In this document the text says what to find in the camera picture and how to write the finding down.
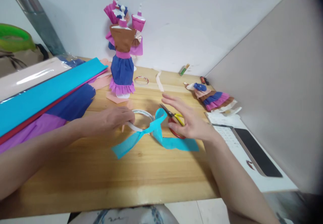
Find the red scissors handle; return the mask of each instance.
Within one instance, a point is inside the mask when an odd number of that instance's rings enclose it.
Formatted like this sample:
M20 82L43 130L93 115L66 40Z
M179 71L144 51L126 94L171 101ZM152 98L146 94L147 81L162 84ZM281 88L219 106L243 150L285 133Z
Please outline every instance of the red scissors handle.
M168 118L168 122L173 122L173 123L176 123L177 124L177 122L172 118L172 117L169 117ZM173 129L171 129L171 128L169 128L170 130L171 130L171 132L174 134L174 136L176 136L176 137L178 137L178 138L180 138L180 139L185 139L186 137L184 137L184 136L180 136L180 135L178 135Z

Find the floor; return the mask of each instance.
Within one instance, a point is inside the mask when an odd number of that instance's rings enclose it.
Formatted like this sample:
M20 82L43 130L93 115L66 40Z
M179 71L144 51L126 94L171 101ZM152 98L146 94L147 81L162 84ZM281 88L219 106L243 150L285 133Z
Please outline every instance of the floor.
M222 199L187 201L165 204L180 224L229 224ZM0 224L66 224L70 214L1 220Z
M304 200L297 192L265 193L267 203L282 218L302 224ZM229 224L226 206L221 198L165 204L180 224ZM57 214L0 220L0 224L67 224L70 214Z

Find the green container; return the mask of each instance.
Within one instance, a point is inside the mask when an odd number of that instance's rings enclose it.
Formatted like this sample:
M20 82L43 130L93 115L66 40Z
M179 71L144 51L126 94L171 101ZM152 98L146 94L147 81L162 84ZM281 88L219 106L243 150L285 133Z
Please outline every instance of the green container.
M31 35L25 30L8 24L0 24L0 49L10 52L35 50Z

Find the hand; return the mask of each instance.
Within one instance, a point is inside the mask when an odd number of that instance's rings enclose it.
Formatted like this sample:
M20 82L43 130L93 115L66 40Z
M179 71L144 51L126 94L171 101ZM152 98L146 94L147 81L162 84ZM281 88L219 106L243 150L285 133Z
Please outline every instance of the hand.
M123 106L76 119L69 124L73 124L73 128L79 131L81 137L91 137L114 131L127 121L134 123L135 114Z
M221 139L220 134L214 128L199 117L195 111L185 104L180 98L163 94L161 100L167 105L173 106L185 119L185 126L176 123L168 123L168 126L176 133L187 138L200 139L203 141L213 141Z

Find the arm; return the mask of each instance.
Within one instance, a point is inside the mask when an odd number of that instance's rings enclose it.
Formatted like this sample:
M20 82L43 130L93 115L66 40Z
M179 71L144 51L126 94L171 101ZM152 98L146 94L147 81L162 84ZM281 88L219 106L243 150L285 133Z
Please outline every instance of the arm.
M185 126L169 123L169 127L185 137L203 141L213 176L229 210L231 223L279 223L264 196L220 134L179 98L165 94L163 97L165 104L173 106L185 118Z
M82 137L112 131L126 121L134 120L134 113L126 107L102 112L71 121L51 132L32 138L0 155L0 200L9 196L45 162L64 147Z

